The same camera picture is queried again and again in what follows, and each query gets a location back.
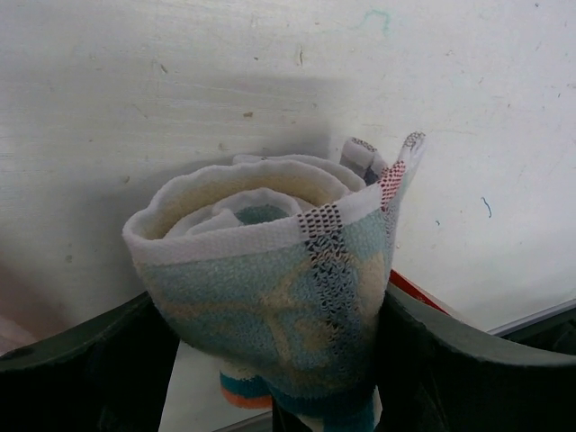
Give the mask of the colourful rabbit print towel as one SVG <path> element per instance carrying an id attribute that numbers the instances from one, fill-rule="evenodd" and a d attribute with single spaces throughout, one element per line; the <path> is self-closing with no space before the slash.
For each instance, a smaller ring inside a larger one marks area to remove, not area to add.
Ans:
<path id="1" fill-rule="evenodd" d="M 220 361 L 226 400 L 314 431 L 372 431 L 379 311 L 422 156 L 348 139 L 339 161 L 236 156 L 168 181 L 122 236 L 162 317 Z"/>

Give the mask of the pink towel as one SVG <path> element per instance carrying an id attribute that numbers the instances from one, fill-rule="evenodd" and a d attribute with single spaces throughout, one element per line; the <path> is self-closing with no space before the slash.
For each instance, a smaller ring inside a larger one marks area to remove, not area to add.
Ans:
<path id="1" fill-rule="evenodd" d="M 40 339 L 30 292 L 1 267 L 1 355 Z"/>

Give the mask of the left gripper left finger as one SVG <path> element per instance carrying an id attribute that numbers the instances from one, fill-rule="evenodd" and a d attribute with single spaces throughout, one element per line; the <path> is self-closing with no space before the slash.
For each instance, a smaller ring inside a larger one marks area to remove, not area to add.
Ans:
<path id="1" fill-rule="evenodd" d="M 147 294 L 1 357 L 3 431 L 157 431 L 178 336 Z"/>

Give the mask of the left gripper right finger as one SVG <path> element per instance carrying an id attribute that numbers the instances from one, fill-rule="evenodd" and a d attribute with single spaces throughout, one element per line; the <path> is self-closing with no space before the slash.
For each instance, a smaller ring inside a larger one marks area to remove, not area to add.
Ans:
<path id="1" fill-rule="evenodd" d="M 389 286 L 379 431 L 573 431 L 575 358 L 495 337 Z"/>

